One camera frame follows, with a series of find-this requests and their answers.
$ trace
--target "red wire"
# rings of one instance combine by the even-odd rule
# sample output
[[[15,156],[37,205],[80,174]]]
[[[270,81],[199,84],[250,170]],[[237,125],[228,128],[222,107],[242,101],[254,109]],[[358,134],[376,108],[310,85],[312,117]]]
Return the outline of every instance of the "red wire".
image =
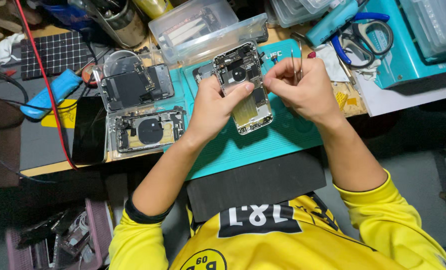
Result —
[[[43,79],[44,79],[44,82],[46,84],[46,88],[48,89],[48,94],[50,94],[51,108],[53,109],[54,119],[56,120],[56,126],[58,128],[58,135],[60,136],[60,143],[61,143],[61,147],[63,148],[64,156],[66,157],[66,160],[68,161],[68,163],[70,163],[70,166],[73,169],[77,170],[75,164],[73,163],[73,161],[71,160],[71,158],[70,158],[70,156],[68,155],[68,152],[67,152],[65,141],[63,139],[63,132],[62,132],[62,128],[61,128],[60,117],[58,115],[58,109],[57,109],[58,106],[57,106],[57,104],[55,102],[55,97],[53,96],[53,92],[51,91],[50,83],[48,83],[48,78],[46,78],[46,73],[45,73],[45,70],[43,68],[43,64],[42,64],[42,60],[40,58],[40,54],[38,53],[38,50],[36,49],[35,40],[33,39],[32,33],[30,31],[30,27],[28,26],[28,22],[26,21],[26,17],[23,14],[23,9],[22,9],[22,5],[20,3],[20,0],[15,0],[15,2],[16,2],[16,5],[18,6],[18,10],[19,10],[19,14],[21,16],[21,19],[23,20],[23,23],[25,24],[26,34],[28,35],[28,38],[29,38],[29,40],[31,42],[31,45],[33,46],[33,51],[35,52],[36,60],[38,61],[38,65],[40,65],[41,74],[43,74]]]

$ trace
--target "pink basket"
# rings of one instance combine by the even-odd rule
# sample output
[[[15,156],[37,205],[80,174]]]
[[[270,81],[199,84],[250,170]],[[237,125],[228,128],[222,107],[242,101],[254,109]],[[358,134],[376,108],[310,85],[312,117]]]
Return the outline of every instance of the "pink basket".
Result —
[[[106,203],[85,199],[86,212],[88,214],[89,230],[91,240],[95,247],[95,257],[88,263],[81,262],[82,270],[97,270],[103,266],[103,260],[108,256],[108,248],[112,239]],[[31,249],[16,249],[20,241],[20,234],[15,229],[6,231],[6,246],[10,270],[34,270]],[[77,270],[78,262],[67,270]]]

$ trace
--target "blue tool handle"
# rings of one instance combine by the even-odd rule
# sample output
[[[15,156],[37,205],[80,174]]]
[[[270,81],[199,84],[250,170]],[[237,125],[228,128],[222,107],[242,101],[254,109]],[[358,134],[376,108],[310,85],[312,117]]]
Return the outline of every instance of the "blue tool handle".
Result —
[[[390,16],[382,13],[375,13],[375,12],[358,12],[354,18],[353,21],[358,20],[380,20],[387,22],[390,20]]]
[[[306,33],[306,38],[314,47],[322,45],[338,29],[353,19],[355,14],[358,13],[358,7],[356,0],[346,0],[340,3]]]
[[[345,62],[347,65],[351,65],[351,60],[348,58],[348,56],[346,56],[337,34],[333,35],[331,38],[331,43],[333,44],[336,54],[338,54],[341,60],[343,60],[343,62]]]
[[[61,73],[61,75],[51,83],[51,90],[57,104],[60,104],[73,90],[80,86],[82,81],[82,78],[77,76],[73,70],[67,69]],[[45,87],[45,89],[41,90],[41,92],[28,101],[27,104],[36,107],[51,108],[48,88]],[[21,106],[20,110],[34,119],[42,119],[50,111],[50,109],[41,110],[25,106]]]

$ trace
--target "yellow sleeve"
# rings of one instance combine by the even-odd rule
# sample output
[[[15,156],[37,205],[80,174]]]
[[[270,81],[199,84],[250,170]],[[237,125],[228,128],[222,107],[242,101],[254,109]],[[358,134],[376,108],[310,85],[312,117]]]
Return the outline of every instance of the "yellow sleeve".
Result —
[[[387,181],[366,192],[338,188],[361,240],[409,269],[446,269],[446,252],[424,230],[417,210]]]
[[[110,270],[168,269],[161,224],[136,223],[124,210],[109,248]]]

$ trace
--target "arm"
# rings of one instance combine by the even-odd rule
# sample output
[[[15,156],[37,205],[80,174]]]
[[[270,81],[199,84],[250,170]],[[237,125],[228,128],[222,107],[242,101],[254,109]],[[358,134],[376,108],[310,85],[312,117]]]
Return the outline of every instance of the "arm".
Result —
[[[421,229],[418,212],[341,114],[323,61],[303,59],[303,78],[297,85],[292,85],[293,76],[291,59],[286,58],[268,71],[264,84],[317,126],[333,182],[362,241],[404,267],[446,269],[445,251]]]
[[[201,150],[218,135],[233,108],[254,87],[244,83],[222,97],[215,76],[201,81],[186,132],[162,155],[124,206],[109,248],[111,270],[168,268],[161,223]]]

